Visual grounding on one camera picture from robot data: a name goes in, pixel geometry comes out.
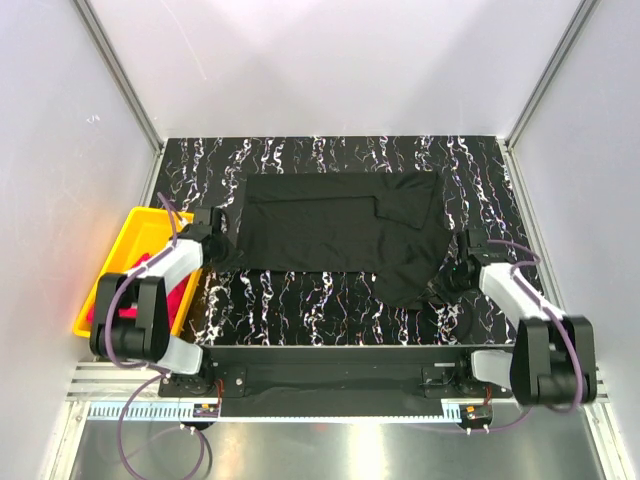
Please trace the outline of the black t shirt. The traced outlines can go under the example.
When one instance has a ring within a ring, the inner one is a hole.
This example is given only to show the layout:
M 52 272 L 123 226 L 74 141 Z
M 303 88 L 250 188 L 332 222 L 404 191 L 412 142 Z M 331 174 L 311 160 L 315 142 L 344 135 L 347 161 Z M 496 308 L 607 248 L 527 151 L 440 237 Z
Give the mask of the black t shirt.
M 252 175 L 234 246 L 241 270 L 370 273 L 382 303 L 423 304 L 452 232 L 433 171 Z

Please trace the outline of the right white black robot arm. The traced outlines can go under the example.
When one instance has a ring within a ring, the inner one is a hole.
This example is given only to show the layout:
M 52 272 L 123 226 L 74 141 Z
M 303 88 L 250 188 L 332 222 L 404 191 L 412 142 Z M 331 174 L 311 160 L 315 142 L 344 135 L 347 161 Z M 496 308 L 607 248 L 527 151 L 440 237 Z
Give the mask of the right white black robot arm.
M 510 351 L 479 349 L 454 371 L 466 396 L 488 385 L 512 393 L 524 406 L 571 412 L 597 397 L 593 326 L 547 300 L 521 273 L 540 257 L 512 241 L 490 239 L 479 230 L 457 234 L 458 254 L 428 287 L 432 302 L 452 304 L 477 290 L 499 307 L 516 329 Z

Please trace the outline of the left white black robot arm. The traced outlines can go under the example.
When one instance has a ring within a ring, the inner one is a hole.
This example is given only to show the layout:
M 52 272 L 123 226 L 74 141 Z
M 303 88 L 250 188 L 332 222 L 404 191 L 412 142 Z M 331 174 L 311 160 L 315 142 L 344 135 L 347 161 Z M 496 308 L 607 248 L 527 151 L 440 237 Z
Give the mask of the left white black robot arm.
M 204 364 L 201 347 L 171 333 L 178 321 L 170 319 L 167 299 L 205 266 L 218 271 L 238 268 L 242 253 L 223 231 L 228 216 L 220 208 L 197 209 L 182 228 L 173 213 L 169 222 L 171 236 L 158 252 L 97 281 L 89 347 L 121 368 L 147 365 L 181 374 L 181 384 L 193 395 L 203 396 L 214 388 L 216 372 Z

